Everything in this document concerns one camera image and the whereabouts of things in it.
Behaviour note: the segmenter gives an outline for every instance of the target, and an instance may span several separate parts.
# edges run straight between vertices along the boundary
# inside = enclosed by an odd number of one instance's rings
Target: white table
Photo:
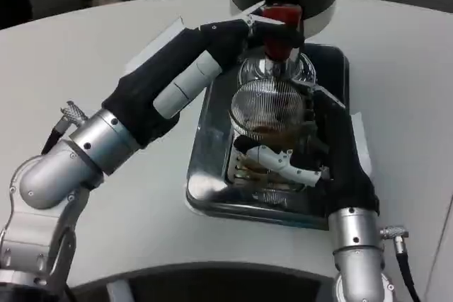
[[[93,114],[126,63],[177,16],[195,27],[229,15],[229,0],[140,0],[46,18],[0,32],[0,224],[14,169],[39,153],[74,100]],[[350,60],[351,107],[362,111],[382,224],[404,223],[423,295],[452,196],[453,16],[373,0],[338,0],[312,42]],[[185,205],[185,174],[202,95],[180,123],[94,191],[77,226],[72,286],[172,263],[255,262],[336,275],[328,233],[200,216]],[[394,252],[388,272],[407,296]]]

